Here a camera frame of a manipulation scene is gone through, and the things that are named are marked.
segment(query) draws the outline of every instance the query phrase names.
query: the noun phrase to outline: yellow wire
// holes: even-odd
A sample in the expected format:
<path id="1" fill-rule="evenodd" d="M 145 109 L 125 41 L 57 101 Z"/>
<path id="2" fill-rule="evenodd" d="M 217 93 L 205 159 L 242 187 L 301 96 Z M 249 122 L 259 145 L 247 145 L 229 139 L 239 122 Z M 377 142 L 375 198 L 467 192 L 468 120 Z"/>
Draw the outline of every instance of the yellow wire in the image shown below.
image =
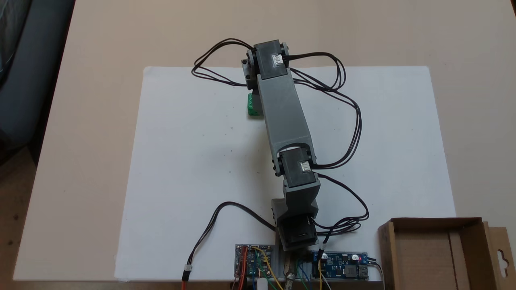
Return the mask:
<path id="1" fill-rule="evenodd" d="M 252 247 L 252 249 L 255 249 L 255 250 L 258 250 L 258 251 L 262 252 L 263 258 L 265 260 L 265 263 L 267 263 L 267 267 L 269 267 L 269 270 L 270 270 L 270 273 L 272 274 L 272 277 L 274 278 L 274 280 L 276 281 L 276 283 L 278 284 L 280 289 L 283 290 L 283 287 L 281 287 L 280 281 L 278 281 L 278 279 L 274 275 L 274 272 L 272 271 L 272 268 L 270 267 L 269 260 L 267 259 L 267 254 L 265 254 L 265 252 L 262 249 L 260 249 L 260 248 Z"/>
<path id="2" fill-rule="evenodd" d="M 320 289 L 323 290 L 323 277 L 321 275 L 321 260 L 319 259 L 319 285 L 320 285 Z"/>

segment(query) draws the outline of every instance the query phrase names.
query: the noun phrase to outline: green terminal block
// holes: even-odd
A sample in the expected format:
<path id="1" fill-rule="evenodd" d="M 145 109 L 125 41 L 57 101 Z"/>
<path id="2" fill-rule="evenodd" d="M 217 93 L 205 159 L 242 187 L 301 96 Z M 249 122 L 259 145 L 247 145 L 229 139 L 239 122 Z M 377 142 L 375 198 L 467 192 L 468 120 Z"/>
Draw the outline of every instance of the green terminal block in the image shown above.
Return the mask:
<path id="1" fill-rule="evenodd" d="M 260 116 L 260 113 L 253 107 L 253 94 L 247 95 L 247 114 L 250 116 Z"/>

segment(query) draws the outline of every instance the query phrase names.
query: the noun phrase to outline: white paper sheet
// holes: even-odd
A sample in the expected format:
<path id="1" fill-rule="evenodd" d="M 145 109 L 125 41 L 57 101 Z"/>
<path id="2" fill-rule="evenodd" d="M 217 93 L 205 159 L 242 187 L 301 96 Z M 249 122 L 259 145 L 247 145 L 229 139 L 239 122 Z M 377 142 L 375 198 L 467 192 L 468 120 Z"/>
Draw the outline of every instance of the white paper sheet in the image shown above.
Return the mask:
<path id="1" fill-rule="evenodd" d="M 179 280 L 215 207 L 242 203 L 273 223 L 270 200 L 282 197 L 263 120 L 247 116 L 246 88 L 198 79 L 191 68 L 144 70 L 115 277 Z M 241 69 L 214 68 L 234 80 Z M 333 83 L 335 68 L 303 71 Z M 355 190 L 370 219 L 332 237 L 327 250 L 380 258 L 377 229 L 392 217 L 455 216 L 438 114 L 427 67 L 347 68 L 341 92 L 360 105 L 363 133 L 352 161 L 324 171 Z M 297 87 L 319 163 L 349 146 L 354 110 Z M 364 209 L 321 180 L 321 224 Z M 274 232 L 243 211 L 224 208 L 197 250 L 190 280 L 233 280 L 234 245 L 273 244 Z M 371 270 L 371 280 L 380 280 Z"/>

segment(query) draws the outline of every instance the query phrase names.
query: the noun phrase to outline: circuit board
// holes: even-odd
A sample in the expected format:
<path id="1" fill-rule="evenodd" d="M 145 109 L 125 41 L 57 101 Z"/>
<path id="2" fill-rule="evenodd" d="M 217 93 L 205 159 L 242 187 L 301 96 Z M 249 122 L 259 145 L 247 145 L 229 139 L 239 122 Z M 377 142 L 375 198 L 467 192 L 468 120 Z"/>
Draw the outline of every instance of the circuit board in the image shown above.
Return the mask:
<path id="1" fill-rule="evenodd" d="M 325 252 L 321 274 L 327 279 L 369 280 L 367 253 Z M 312 278 L 319 278 L 317 251 L 312 252 Z"/>
<path id="2" fill-rule="evenodd" d="M 272 249 L 273 247 L 271 245 L 242 245 L 237 244 L 235 245 L 235 269 L 233 272 L 234 276 L 237 276 L 242 271 L 242 252 L 244 252 L 247 249 L 246 254 L 246 276 L 252 277 L 253 275 L 255 278 L 267 276 L 271 277 L 271 272 L 269 268 L 267 267 L 267 263 L 265 262 L 265 259 L 263 257 L 263 254 L 258 251 L 254 250 L 252 247 L 257 247 L 265 252 L 267 256 L 267 260 L 269 263 L 272 264 Z"/>

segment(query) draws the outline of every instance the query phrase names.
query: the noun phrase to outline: gray fabric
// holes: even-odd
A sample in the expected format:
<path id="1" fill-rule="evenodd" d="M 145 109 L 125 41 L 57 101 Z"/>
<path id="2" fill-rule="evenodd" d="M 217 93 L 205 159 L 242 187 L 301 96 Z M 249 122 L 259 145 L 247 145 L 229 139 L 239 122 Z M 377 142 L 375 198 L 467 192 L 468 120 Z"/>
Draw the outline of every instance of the gray fabric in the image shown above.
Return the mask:
<path id="1" fill-rule="evenodd" d="M 30 0 L 0 0 L 0 80 L 12 59 Z"/>
<path id="2" fill-rule="evenodd" d="M 11 67 L 0 87 L 0 140 L 6 149 L 30 141 L 54 75 L 74 0 L 33 0 Z"/>

